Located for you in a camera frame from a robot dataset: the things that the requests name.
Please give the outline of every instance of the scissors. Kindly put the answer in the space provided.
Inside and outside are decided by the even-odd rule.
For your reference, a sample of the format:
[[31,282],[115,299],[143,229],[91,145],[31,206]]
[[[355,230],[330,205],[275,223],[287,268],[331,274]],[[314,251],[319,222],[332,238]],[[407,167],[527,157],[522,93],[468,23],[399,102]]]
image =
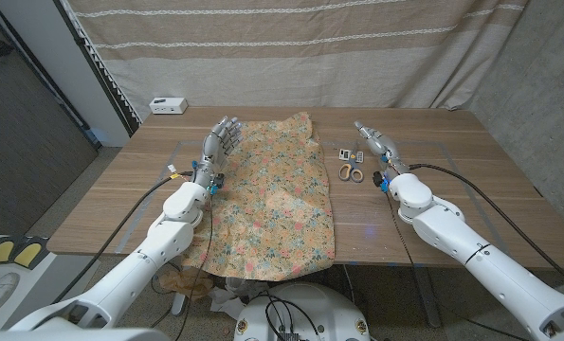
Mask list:
[[355,163],[356,153],[357,141],[355,142],[354,148],[349,153],[349,162],[342,165],[340,167],[340,170],[338,170],[338,178],[340,178],[340,180],[348,181],[349,179],[351,179],[356,183],[364,181],[364,173],[362,173],[361,170],[357,168],[357,165]]

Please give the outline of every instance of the floral fabric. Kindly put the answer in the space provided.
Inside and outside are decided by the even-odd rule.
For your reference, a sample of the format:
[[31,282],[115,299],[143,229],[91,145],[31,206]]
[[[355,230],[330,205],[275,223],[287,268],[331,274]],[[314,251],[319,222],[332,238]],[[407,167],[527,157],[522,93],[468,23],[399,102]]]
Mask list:
[[245,122],[225,185],[195,228],[183,265],[213,275],[284,280],[332,266],[335,234],[323,150],[307,113]]

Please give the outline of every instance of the wire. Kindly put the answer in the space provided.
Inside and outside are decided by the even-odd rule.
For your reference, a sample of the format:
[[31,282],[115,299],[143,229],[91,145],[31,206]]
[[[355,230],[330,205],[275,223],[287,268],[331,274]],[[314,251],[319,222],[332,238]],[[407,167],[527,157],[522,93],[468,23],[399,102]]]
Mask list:
[[157,294],[160,294],[160,295],[167,295],[167,294],[173,293],[172,290],[170,290],[170,291],[168,291],[168,292],[166,292],[166,293],[158,291],[158,290],[155,288],[155,285],[153,284],[154,281],[155,281],[155,276],[151,277],[151,289],[153,289],[153,291],[155,291]]
[[271,328],[271,331],[273,331],[278,336],[278,340],[285,341],[285,339],[280,334],[280,332],[278,332],[278,330],[275,329],[275,326],[273,325],[273,322],[271,322],[271,318],[269,317],[269,306],[271,304],[273,304],[273,300],[271,300],[271,302],[269,302],[269,304],[267,304],[266,307],[264,308],[264,316],[266,317],[266,322],[269,324],[269,328]]
[[349,272],[347,271],[347,266],[342,264],[343,270],[345,270],[345,276],[347,277],[347,281],[349,282],[349,290],[351,290],[351,301],[355,304],[355,294],[354,294],[354,285],[351,283],[351,278],[349,277]]
[[468,317],[465,317],[465,316],[462,316],[462,315],[460,315],[460,314],[457,314],[456,312],[454,312],[453,310],[451,310],[450,308],[448,308],[447,306],[445,306],[442,302],[440,302],[440,300],[437,299],[437,296],[435,297],[435,300],[436,300],[437,304],[439,304],[442,308],[446,309],[446,310],[447,310],[448,312],[450,312],[451,314],[453,314],[453,315],[455,315],[455,316],[457,316],[457,317],[459,317],[459,318],[461,318],[461,319],[463,319],[463,320],[465,320],[465,321],[467,321],[467,322],[469,322],[469,323],[472,323],[472,324],[474,324],[474,325],[476,325],[476,326],[479,326],[479,327],[488,329],[489,331],[492,331],[492,332],[498,332],[498,333],[503,334],[503,335],[505,335],[505,336],[513,337],[513,338],[515,338],[515,339],[517,339],[517,340],[520,340],[520,341],[530,341],[530,339],[526,339],[526,338],[523,338],[523,337],[519,337],[519,336],[517,336],[517,335],[513,335],[513,334],[510,333],[510,332],[504,332],[504,331],[500,331],[500,330],[498,330],[498,329],[494,329],[494,328],[489,327],[489,326],[486,326],[486,325],[484,325],[484,324],[482,324],[482,323],[480,323],[480,322],[476,322],[476,321],[474,321],[474,320],[472,320],[472,319],[470,319],[470,318],[468,318]]
[[153,193],[156,189],[160,188],[163,184],[167,183],[168,181],[177,178],[179,175],[178,174],[172,174],[171,176],[161,180],[160,182],[156,183],[153,187],[151,187],[151,189],[147,190],[146,193],[142,194],[142,196],[140,197],[140,199],[138,199],[138,201],[136,202],[136,204],[134,204],[134,206],[130,209],[130,211],[128,212],[128,214],[126,214],[126,216],[121,220],[121,223],[119,223],[118,227],[115,228],[115,230],[113,231],[113,233],[111,233],[111,236],[109,236],[109,238],[107,239],[106,242],[104,242],[104,244],[102,245],[102,247],[100,248],[99,252],[96,253],[96,255],[94,255],[94,257],[92,257],[92,260],[90,260],[84,267],[83,269],[79,272],[79,274],[77,276],[75,276],[75,278],[73,278],[73,280],[69,283],[69,285],[66,286],[66,288],[64,288],[64,290],[61,292],[60,295],[58,295],[56,297],[56,299],[54,299],[54,301],[52,302],[52,304],[54,303],[58,303],[61,301],[61,299],[63,299],[63,297],[68,294],[69,291],[71,291],[71,289],[73,289],[73,287],[75,286],[75,284],[77,284],[77,282],[80,281],[80,279],[82,279],[83,275],[85,275],[86,272],[88,272],[88,270],[92,267],[92,265],[94,265],[94,263],[99,259],[100,255],[102,255],[102,253],[104,252],[104,250],[107,248],[107,246],[109,246],[109,244],[111,243],[111,241],[115,238],[115,236],[117,236],[118,232],[121,230],[121,228],[123,227],[124,224],[126,224],[126,222],[128,221],[128,219],[130,219],[130,216],[132,216],[132,213],[134,213],[134,211],[138,208],[138,206],[151,194]]
[[[404,245],[404,249],[406,250],[406,254],[408,255],[408,259],[410,260],[410,264],[412,265],[411,269],[412,269],[412,275],[414,276],[414,283],[416,284],[416,265],[414,265],[414,261],[412,260],[412,256],[410,255],[410,251],[408,250],[408,247],[406,246],[406,242],[404,242],[404,236],[402,236],[402,232],[400,232],[399,230],[399,226],[397,224],[397,220],[395,219],[395,212],[393,211],[393,206],[391,205],[391,198],[389,197],[389,194],[387,192],[385,192],[385,195],[387,196],[387,201],[389,202],[389,209],[391,210],[391,216],[393,217],[393,223],[395,224],[395,229],[397,230],[397,233],[399,234],[399,239],[402,241],[402,244]],[[433,293],[433,298],[435,299],[435,302],[437,302],[437,304],[439,304],[440,306],[442,306],[444,309],[448,310],[449,312],[451,312],[452,314],[454,314],[455,316],[469,322],[469,323],[473,323],[476,326],[482,327],[482,328],[486,328],[489,331],[492,332],[497,332],[509,337],[513,337],[517,340],[520,341],[528,341],[527,339],[521,338],[517,335],[513,335],[512,333],[509,332],[504,332],[489,326],[486,326],[482,323],[476,322],[472,319],[469,319],[467,317],[464,317],[462,315],[459,315],[457,313],[455,313],[454,311],[452,311],[450,308],[448,308],[447,306],[444,305],[444,303],[442,303],[441,299],[438,298],[435,293]]]
[[[176,265],[176,264],[174,264],[174,263],[172,263],[172,262],[170,262],[170,261],[166,262],[164,265],[166,265],[166,264],[167,264],[167,265],[170,265],[171,267],[173,267],[174,269],[176,269],[178,272],[180,272],[180,267],[178,267],[178,265]],[[170,290],[170,291],[167,292],[167,293],[162,293],[162,292],[157,291],[157,290],[155,289],[154,284],[153,284],[154,280],[155,280],[155,276],[151,277],[151,288],[152,288],[153,291],[155,291],[156,293],[158,293],[158,294],[160,294],[160,295],[167,295],[167,294],[171,294],[171,293],[174,292],[174,290]],[[151,328],[155,328],[155,326],[157,326],[157,325],[159,324],[159,322],[163,321],[163,319],[166,318],[166,316],[168,316],[168,314],[170,314],[170,309],[171,309],[171,308],[172,308],[172,306],[170,306],[170,308],[168,308],[168,310],[167,310],[161,317],[159,317],[159,318],[151,325]]]
[[151,328],[155,328],[155,327],[159,324],[159,322],[163,321],[164,318],[166,318],[166,316],[168,316],[168,315],[170,314],[170,309],[168,309],[168,310],[166,311],[166,313],[164,313],[164,314],[163,314],[161,317],[159,317],[154,323],[152,323],[152,324],[151,324]]
[[[171,260],[168,260],[168,262],[164,263],[164,265],[170,265],[171,267],[173,267],[174,269],[176,269],[176,271],[178,272],[182,272],[182,270],[180,270],[180,267],[178,267],[178,265],[174,264],[171,262]],[[154,281],[157,279],[157,275],[153,275],[151,277],[151,289],[153,289],[153,291],[155,291],[156,293],[160,294],[160,295],[166,295],[166,294],[171,294],[174,292],[174,290],[170,290],[169,292],[163,293],[160,292],[158,290],[156,290],[155,285],[154,285]]]
[[[269,300],[270,300],[271,297],[276,298],[276,299],[280,299],[277,296],[273,296],[273,295],[269,294],[268,290],[265,290],[265,292],[266,292],[266,295],[269,297]],[[290,308],[288,308],[288,305],[285,302],[282,302],[282,304],[285,307],[285,310],[288,312],[288,316],[290,316],[290,332],[294,332],[294,321],[292,320],[292,313],[290,313]]]
[[187,313],[185,314],[185,319],[183,320],[183,326],[180,328],[180,332],[178,332],[178,336],[176,336],[176,340],[180,338],[180,335],[185,330],[185,326],[187,325],[187,317],[189,316],[189,309],[191,308],[191,299],[193,298],[193,290],[195,290],[195,284],[197,284],[197,279],[199,278],[199,274],[202,272],[202,268],[208,259],[209,247],[212,244],[212,234],[214,232],[214,226],[212,222],[212,211],[214,210],[214,206],[212,205],[212,200],[210,199],[210,208],[209,208],[209,242],[208,242],[208,249],[206,250],[206,256],[204,257],[204,261],[199,266],[199,270],[197,270],[197,275],[195,275],[195,280],[193,281],[193,286],[191,287],[191,293],[189,294],[189,302],[187,303]]
[[[269,295],[268,292],[267,292],[267,296],[269,297],[269,300],[271,301],[271,303],[273,303],[273,298],[271,298],[271,295]],[[275,309],[275,313],[278,315],[278,318],[280,320],[280,324],[282,325],[283,329],[285,330],[285,326],[283,325],[282,317],[280,316],[280,312],[278,312],[278,309],[275,307],[275,304],[273,305],[273,309]]]
[[[316,333],[316,336],[318,337],[318,340],[321,341],[321,338],[319,337],[319,332],[318,332],[318,329],[316,328],[316,325],[313,323],[313,320],[311,319],[311,317],[309,317],[309,315],[308,315],[303,309],[301,309],[298,305],[296,305],[296,304],[294,304],[294,303],[292,303],[292,302],[290,302],[290,301],[288,301],[288,300],[285,300],[285,299],[276,298],[276,300],[275,300],[274,302],[277,302],[277,301],[279,301],[279,302],[285,302],[285,303],[287,303],[287,304],[293,306],[294,308],[298,309],[299,312],[301,312],[305,317],[307,317],[307,320],[309,321],[309,323],[311,324],[311,327],[313,328],[313,332]],[[267,310],[269,309],[269,306],[270,306],[271,304],[273,304],[273,302],[269,302],[269,304],[267,304],[266,307],[264,308],[264,312],[265,312],[265,314],[266,314],[266,316],[267,316],[267,320],[269,321],[269,326],[271,326],[272,323],[271,323],[271,320],[268,318]]]
[[[273,297],[273,298],[275,298],[279,301],[282,301],[279,297],[269,294],[268,290],[261,291],[258,295],[254,296],[254,298],[265,297],[265,296]],[[288,312],[288,316],[290,316],[290,332],[294,333],[294,321],[292,320],[292,313],[290,313],[290,308],[288,308],[288,305],[285,302],[282,302],[282,304],[285,307],[285,310]]]
[[446,174],[450,174],[456,178],[458,178],[459,180],[463,181],[464,183],[468,184],[471,188],[473,188],[473,190],[475,190],[476,192],[478,192],[478,194],[480,194],[480,196],[488,203],[490,204],[490,206],[492,208],[494,208],[499,214],[500,216],[508,223],[511,225],[511,227],[513,227],[514,230],[516,230],[516,232],[518,232],[518,234],[526,241],[530,244],[530,246],[532,246],[532,248],[535,249],[535,251],[538,252],[538,254],[545,259],[548,263],[551,264],[551,266],[554,267],[554,269],[561,275],[564,277],[564,269],[559,266],[554,260],[551,259],[551,257],[549,257],[543,250],[540,249],[540,247],[538,247],[538,245],[535,244],[535,242],[533,242],[517,225],[516,223],[514,223],[511,218],[509,218],[503,211],[502,209],[500,209],[490,198],[488,198],[487,195],[485,195],[481,189],[479,189],[477,186],[475,186],[472,182],[470,182],[469,180],[467,180],[466,178],[464,178],[463,176],[461,176],[459,173],[456,173],[452,170],[447,170],[445,168],[439,167],[439,166],[434,166],[434,165],[430,165],[430,164],[415,164],[415,165],[410,165],[409,166],[410,170],[417,170],[419,168],[430,168],[433,170],[437,170],[437,171],[442,171]]

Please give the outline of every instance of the beige curtain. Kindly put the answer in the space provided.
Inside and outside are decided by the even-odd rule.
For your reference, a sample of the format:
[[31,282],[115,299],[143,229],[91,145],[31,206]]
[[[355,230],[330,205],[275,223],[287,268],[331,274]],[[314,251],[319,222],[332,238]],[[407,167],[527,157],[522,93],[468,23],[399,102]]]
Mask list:
[[142,117],[189,105],[465,103],[527,0],[67,0]]

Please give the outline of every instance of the white robotic arm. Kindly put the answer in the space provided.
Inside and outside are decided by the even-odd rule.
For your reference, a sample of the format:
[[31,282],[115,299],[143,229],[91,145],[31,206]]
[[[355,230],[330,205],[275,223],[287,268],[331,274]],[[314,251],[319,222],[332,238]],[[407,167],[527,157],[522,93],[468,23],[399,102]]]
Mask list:
[[163,212],[134,252],[87,292],[35,311],[10,330],[115,327],[157,269],[189,247],[206,202],[223,185],[219,171],[240,141],[237,118],[224,117],[204,140],[202,158],[193,165],[191,182],[185,182],[166,200]]
[[409,173],[392,141],[376,130],[355,123],[381,157],[384,173],[374,182],[400,203],[398,214],[418,236],[462,264],[535,340],[564,333],[564,295],[543,283],[517,262],[482,238],[464,222],[463,213],[450,202],[432,195],[416,175]]

